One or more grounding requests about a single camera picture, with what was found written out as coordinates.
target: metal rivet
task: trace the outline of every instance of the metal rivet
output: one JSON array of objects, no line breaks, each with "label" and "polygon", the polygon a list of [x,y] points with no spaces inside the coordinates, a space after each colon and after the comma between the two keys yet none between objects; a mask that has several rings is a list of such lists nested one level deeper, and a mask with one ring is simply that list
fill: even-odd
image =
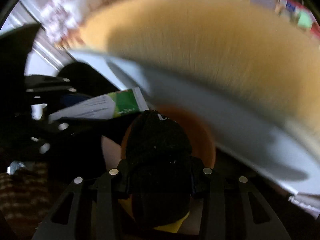
[{"label": "metal rivet", "polygon": [[245,176],[240,176],[240,177],[239,177],[239,181],[242,182],[242,183],[247,183],[247,182],[248,182],[248,179],[247,179],[247,177],[245,177]]},{"label": "metal rivet", "polygon": [[202,172],[203,172],[204,174],[209,175],[209,174],[212,173],[212,170],[211,170],[210,168],[204,168],[204,169],[202,170]]},{"label": "metal rivet", "polygon": [[68,127],[69,127],[69,124],[66,123],[66,122],[64,122],[64,123],[62,123],[62,124],[60,124],[60,125],[58,126],[58,129],[59,129],[60,131],[63,131],[63,130],[65,130],[65,129],[67,129]]},{"label": "metal rivet", "polygon": [[117,175],[118,173],[119,173],[119,171],[117,169],[112,169],[112,170],[109,171],[109,174],[113,175],[113,176]]},{"label": "metal rivet", "polygon": [[41,154],[46,153],[48,150],[50,149],[50,143],[45,143],[44,145],[42,145],[39,149],[39,152]]},{"label": "metal rivet", "polygon": [[76,177],[73,182],[76,184],[80,184],[83,181],[83,179],[81,177]]}]

